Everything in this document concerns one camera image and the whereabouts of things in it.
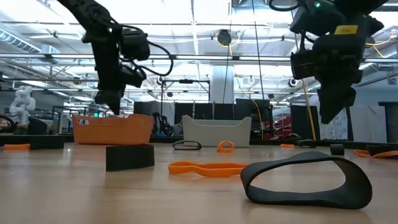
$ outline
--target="wooden table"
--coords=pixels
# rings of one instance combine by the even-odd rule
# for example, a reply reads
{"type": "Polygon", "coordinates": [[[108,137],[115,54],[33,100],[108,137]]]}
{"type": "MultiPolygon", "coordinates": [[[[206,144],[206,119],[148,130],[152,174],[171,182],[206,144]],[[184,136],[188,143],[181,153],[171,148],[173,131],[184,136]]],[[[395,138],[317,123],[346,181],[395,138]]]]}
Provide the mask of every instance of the wooden table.
{"type": "MultiPolygon", "coordinates": [[[[173,161],[257,162],[290,157],[303,149],[274,146],[174,151],[155,145],[155,167],[105,172],[104,146],[66,144],[64,150],[9,154],[0,151],[0,223],[398,223],[398,161],[366,159],[346,150],[373,184],[373,200],[362,210],[256,205],[239,177],[169,175],[173,161]]],[[[311,192],[338,187],[342,172],[332,162],[281,167],[254,185],[269,190],[311,192]]]]}

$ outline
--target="orange basket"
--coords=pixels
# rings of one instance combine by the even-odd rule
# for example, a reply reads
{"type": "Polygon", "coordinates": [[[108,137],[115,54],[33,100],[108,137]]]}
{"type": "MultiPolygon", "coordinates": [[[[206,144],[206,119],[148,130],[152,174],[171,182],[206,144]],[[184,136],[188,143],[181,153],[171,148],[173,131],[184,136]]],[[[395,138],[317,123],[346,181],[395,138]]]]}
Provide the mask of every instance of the orange basket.
{"type": "Polygon", "coordinates": [[[128,118],[95,118],[73,115],[73,137],[78,144],[148,144],[154,118],[132,114],[128,118]]]}

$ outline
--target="ceiling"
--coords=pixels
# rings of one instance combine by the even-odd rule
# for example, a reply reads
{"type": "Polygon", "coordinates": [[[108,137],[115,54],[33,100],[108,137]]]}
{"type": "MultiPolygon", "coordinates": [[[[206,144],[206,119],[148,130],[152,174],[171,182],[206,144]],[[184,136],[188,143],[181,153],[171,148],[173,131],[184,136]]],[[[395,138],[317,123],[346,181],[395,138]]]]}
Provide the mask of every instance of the ceiling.
{"type": "MultiPolygon", "coordinates": [[[[165,47],[171,54],[190,55],[184,59],[176,60],[175,67],[169,80],[189,78],[194,80],[209,80],[213,74],[214,66],[227,64],[235,73],[234,89],[236,98],[244,98],[242,92],[250,93],[261,90],[260,71],[263,79],[264,91],[269,92],[302,92],[302,84],[296,88],[287,85],[292,77],[292,72],[286,58],[274,60],[274,57],[288,57],[296,51],[295,36],[289,31],[292,22],[290,12],[276,12],[268,9],[263,0],[254,1],[254,14],[252,7],[243,5],[233,7],[245,0],[96,0],[109,10],[111,15],[123,24],[136,26],[148,33],[149,40],[165,47]],[[229,52],[228,47],[223,47],[215,40],[215,35],[220,29],[230,30],[233,44],[229,52]],[[195,58],[195,56],[229,55],[251,57],[250,60],[210,60],[209,58],[195,58]],[[264,57],[259,69],[257,55],[264,57]]],[[[383,30],[373,35],[378,45],[365,50],[366,58],[396,58],[397,34],[396,20],[398,1],[389,1],[385,8],[373,12],[379,21],[383,22],[383,30]]],[[[73,15],[55,0],[13,0],[3,3],[0,8],[0,30],[12,34],[33,47],[41,50],[40,53],[67,54],[58,58],[57,64],[48,63],[37,58],[17,57],[7,55],[0,58],[0,70],[10,78],[49,78],[53,81],[35,83],[37,88],[71,88],[73,91],[55,91],[69,96],[84,96],[92,98],[95,94],[96,72],[90,44],[83,44],[80,39],[85,30],[73,15]],[[64,80],[81,78],[92,80],[90,82],[73,83],[64,80]]],[[[10,44],[0,41],[0,54],[27,54],[25,50],[18,49],[10,44]]],[[[151,48],[152,55],[162,55],[163,51],[151,48]]],[[[169,66],[167,60],[149,60],[142,63],[148,67],[155,67],[158,72],[166,72],[169,66]]],[[[364,63],[363,69],[368,73],[380,63],[364,63]]],[[[143,90],[159,90],[157,76],[148,74],[148,79],[143,83],[143,90]]],[[[310,91],[315,91],[318,83],[310,78],[307,80],[310,91]]],[[[125,96],[127,101],[147,101],[160,99],[160,93],[153,91],[139,92],[134,87],[125,96]]],[[[199,84],[174,83],[168,91],[176,91],[173,100],[198,100],[208,99],[208,87],[199,84]]],[[[274,101],[284,99],[294,100],[301,95],[276,94],[274,101]]],[[[262,98],[261,94],[252,93],[252,98],[262,98]]]]}

